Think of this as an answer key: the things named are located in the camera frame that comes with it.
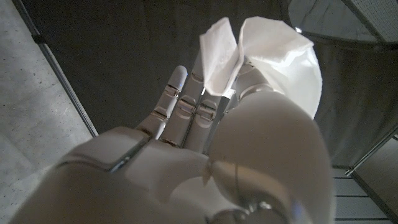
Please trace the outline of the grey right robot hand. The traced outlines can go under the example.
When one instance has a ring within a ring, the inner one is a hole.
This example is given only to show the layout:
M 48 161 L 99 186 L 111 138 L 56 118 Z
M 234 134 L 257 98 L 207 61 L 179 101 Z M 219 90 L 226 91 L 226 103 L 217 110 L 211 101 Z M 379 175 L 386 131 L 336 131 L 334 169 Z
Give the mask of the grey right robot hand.
M 115 128 L 74 148 L 12 223 L 333 223 L 333 171 L 313 118 L 253 60 L 206 151 Z

